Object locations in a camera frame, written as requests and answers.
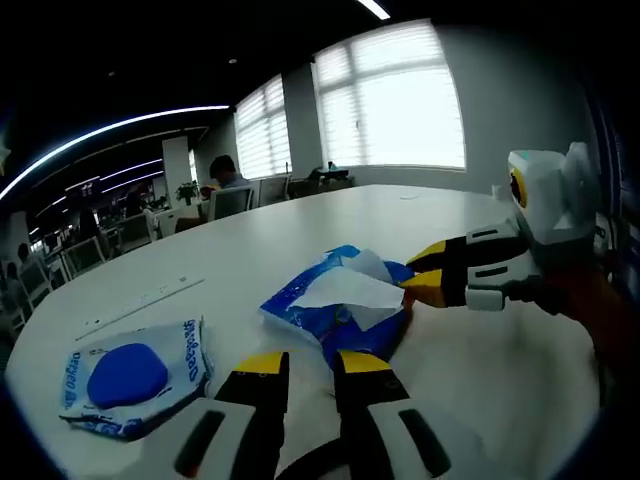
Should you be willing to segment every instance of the white table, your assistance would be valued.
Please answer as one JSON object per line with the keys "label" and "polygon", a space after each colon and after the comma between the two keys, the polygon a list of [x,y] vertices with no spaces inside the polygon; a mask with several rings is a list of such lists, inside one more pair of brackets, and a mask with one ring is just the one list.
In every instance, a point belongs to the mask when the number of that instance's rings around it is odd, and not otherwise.
{"label": "white table", "polygon": [[[351,243],[403,262],[508,213],[508,204],[478,194],[368,186],[208,223],[108,262],[49,295],[17,342],[9,385],[63,468],[74,476],[111,475],[138,458],[144,439],[114,441],[73,430],[57,417],[63,366],[79,345],[204,315],[206,348],[216,365],[214,395],[234,364],[278,343],[256,310],[322,252]],[[187,272],[206,281],[74,344],[96,312]],[[534,305],[509,303],[501,313],[416,305],[391,364],[413,398],[428,398],[475,430],[491,458],[543,478],[575,448],[597,410],[591,349],[577,323]],[[319,356],[292,354],[282,465],[338,435]]]}

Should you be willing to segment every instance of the window blind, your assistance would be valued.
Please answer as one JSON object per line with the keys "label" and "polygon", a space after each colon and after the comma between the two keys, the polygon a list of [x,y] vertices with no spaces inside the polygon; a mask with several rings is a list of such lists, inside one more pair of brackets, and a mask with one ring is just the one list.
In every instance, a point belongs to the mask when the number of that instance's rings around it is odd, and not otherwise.
{"label": "window blind", "polygon": [[235,122],[238,162],[245,178],[287,171],[291,154],[280,75],[238,104]]}
{"label": "window blind", "polygon": [[315,61],[325,160],[465,167],[455,86],[429,23],[354,37]]}

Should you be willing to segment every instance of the wall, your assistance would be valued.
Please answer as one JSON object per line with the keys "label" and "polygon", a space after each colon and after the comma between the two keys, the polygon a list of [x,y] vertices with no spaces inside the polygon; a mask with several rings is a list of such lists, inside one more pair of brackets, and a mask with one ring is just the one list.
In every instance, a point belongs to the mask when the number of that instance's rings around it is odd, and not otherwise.
{"label": "wall", "polygon": [[469,28],[438,28],[462,116],[465,172],[415,167],[351,167],[358,185],[389,183],[491,193],[508,185],[511,150],[566,152],[597,143],[582,87],[551,57],[517,39]]}
{"label": "wall", "polygon": [[209,166],[220,155],[229,155],[236,164],[236,169],[240,171],[233,114],[230,113],[222,123],[209,128],[193,151],[196,156],[196,170],[198,171],[198,184],[200,185],[214,182],[209,176]]}
{"label": "wall", "polygon": [[293,178],[306,178],[324,164],[311,64],[282,75]]}

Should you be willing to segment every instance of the man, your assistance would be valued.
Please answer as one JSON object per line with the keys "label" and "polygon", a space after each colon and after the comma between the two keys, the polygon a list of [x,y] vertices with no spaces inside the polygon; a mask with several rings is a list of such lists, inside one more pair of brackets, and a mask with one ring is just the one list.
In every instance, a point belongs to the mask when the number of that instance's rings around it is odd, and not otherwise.
{"label": "man", "polygon": [[[204,200],[210,200],[211,194],[215,190],[251,185],[249,180],[236,171],[236,166],[229,155],[221,155],[211,162],[209,176],[218,182],[219,187],[215,185],[203,186],[200,189],[200,195]],[[246,202],[246,197],[243,197],[241,193],[230,193],[220,201],[218,209],[226,212],[222,216],[228,216],[243,211],[244,202]],[[179,218],[176,223],[176,233],[207,223],[208,208],[209,205],[199,206],[200,216],[198,218]]]}
{"label": "man", "polygon": [[249,180],[236,172],[236,166],[229,155],[221,155],[211,162],[209,176],[217,180],[221,188],[251,185]]}

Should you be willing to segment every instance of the person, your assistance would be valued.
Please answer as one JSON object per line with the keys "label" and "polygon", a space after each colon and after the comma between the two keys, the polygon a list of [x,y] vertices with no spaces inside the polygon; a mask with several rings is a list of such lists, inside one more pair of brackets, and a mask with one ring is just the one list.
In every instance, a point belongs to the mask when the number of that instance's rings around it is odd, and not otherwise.
{"label": "person", "polygon": [[143,202],[135,190],[129,192],[124,202],[125,218],[131,218],[142,213]]}
{"label": "person", "polygon": [[[211,165],[209,166],[209,176],[218,183],[218,186],[204,185],[200,188],[200,195],[204,200],[210,200],[211,194],[219,189],[246,187],[251,185],[249,180],[236,171],[236,165],[233,163],[233,159],[229,155],[220,155],[211,162]],[[241,194],[238,194],[236,197],[236,194],[232,193],[230,194],[230,197],[225,198],[225,206],[223,209],[227,212],[241,212],[245,209],[245,201],[246,197],[243,197]],[[176,233],[184,232],[190,228],[207,223],[209,218],[209,206],[210,205],[203,204],[198,207],[199,217],[179,218],[176,222]]]}
{"label": "person", "polygon": [[100,229],[96,224],[96,219],[93,217],[93,212],[91,210],[84,210],[80,213],[79,223],[80,236],[78,238],[78,243],[99,235]]}
{"label": "person", "polygon": [[18,258],[23,265],[27,263],[27,259],[29,258],[29,246],[26,243],[21,243],[18,246]]}
{"label": "person", "polygon": [[245,187],[251,182],[236,172],[236,165],[229,155],[216,157],[209,166],[209,176],[215,179],[220,188]]}
{"label": "person", "polygon": [[613,478],[635,467],[635,443],[627,441],[640,415],[640,324],[638,312],[595,265],[545,272],[545,281],[566,295],[562,314],[577,321],[593,341],[596,358],[614,388],[586,439],[554,479]]}
{"label": "person", "polygon": [[9,314],[13,313],[18,306],[27,302],[27,294],[18,280],[18,268],[16,264],[10,262],[7,265],[6,291],[2,295],[2,305]]}
{"label": "person", "polygon": [[144,218],[147,222],[147,230],[152,242],[158,239],[158,219],[153,214],[151,209],[145,205],[144,201],[140,197],[140,194],[133,190],[129,192],[125,200],[125,217],[131,218],[141,213],[144,214]]}

